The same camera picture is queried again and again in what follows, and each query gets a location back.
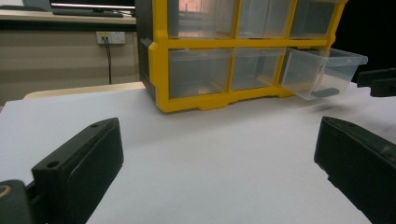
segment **power cord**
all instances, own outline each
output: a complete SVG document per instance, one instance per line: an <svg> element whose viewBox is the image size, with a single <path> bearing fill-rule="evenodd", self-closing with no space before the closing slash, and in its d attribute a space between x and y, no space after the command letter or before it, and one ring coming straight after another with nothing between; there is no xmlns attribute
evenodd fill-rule
<svg viewBox="0 0 396 224"><path fill-rule="evenodd" d="M108 43L108 38L102 36L103 41L105 42L105 47L107 51L107 60L108 60L108 84L113 84L111 80L111 52L110 52L110 45Z"/></svg>

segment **yellow frame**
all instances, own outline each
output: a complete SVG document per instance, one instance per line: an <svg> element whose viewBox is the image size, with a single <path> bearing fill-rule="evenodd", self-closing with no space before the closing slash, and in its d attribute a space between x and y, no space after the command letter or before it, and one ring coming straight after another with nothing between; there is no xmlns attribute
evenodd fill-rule
<svg viewBox="0 0 396 224"><path fill-rule="evenodd" d="M167 32L167 1L152 0L153 15L153 43L148 48L149 81L155 87L156 105L163 112L198 108L201 110L221 108L230 103L263 97L277 96L287 97L293 93L282 89L278 85L284 57L280 57L276 76L272 86L248 89L241 91L231 90L232 69L229 72L228 87L225 92L197 95L177 99L169 99L169 74L168 74L168 51L169 49L210 49L210 48L287 48L296 47L301 49L320 48L329 49L335 41L335 31L341 19L347 0L336 4L329 30L324 39L289 39L291 23L298 0L292 0L290 17L287 22L287 32L284 39L237 39L236 31L238 22L234 22L233 37L231 39L170 39ZM237 8L234 13L234 21L238 21L241 0L236 0Z"/></svg>

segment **electrical outlet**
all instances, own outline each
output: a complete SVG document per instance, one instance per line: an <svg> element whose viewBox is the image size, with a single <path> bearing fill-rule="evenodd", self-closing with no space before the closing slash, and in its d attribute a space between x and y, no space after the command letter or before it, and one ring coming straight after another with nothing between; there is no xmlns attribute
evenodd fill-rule
<svg viewBox="0 0 396 224"><path fill-rule="evenodd" d="M112 44L125 44L125 32L111 32Z"/></svg>
<svg viewBox="0 0 396 224"><path fill-rule="evenodd" d="M97 38L98 44L105 44L105 40L103 38L106 38L106 37L108 39L108 43L110 43L110 38L111 38L110 32L104 32L104 31L96 32L96 38Z"/></svg>
<svg viewBox="0 0 396 224"><path fill-rule="evenodd" d="M105 44L103 38L107 38L109 44L125 44L125 32L96 32L98 44Z"/></svg>

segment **white table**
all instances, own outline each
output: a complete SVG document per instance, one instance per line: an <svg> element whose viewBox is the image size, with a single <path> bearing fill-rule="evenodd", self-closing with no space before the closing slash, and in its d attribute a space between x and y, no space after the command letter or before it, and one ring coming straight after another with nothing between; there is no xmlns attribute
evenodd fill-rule
<svg viewBox="0 0 396 224"><path fill-rule="evenodd" d="M89 223L370 223L313 160L322 116L395 141L396 99L262 98L162 113L146 90L8 102L0 179L30 169L86 126L118 117L125 162Z"/></svg>

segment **beige wall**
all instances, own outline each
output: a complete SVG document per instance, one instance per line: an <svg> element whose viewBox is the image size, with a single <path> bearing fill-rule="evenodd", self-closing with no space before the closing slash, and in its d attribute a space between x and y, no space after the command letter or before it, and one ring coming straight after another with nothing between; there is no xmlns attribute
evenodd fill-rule
<svg viewBox="0 0 396 224"><path fill-rule="evenodd" d="M135 81L134 41L111 45L113 83ZM108 84L96 32L0 31L0 105L34 91Z"/></svg>

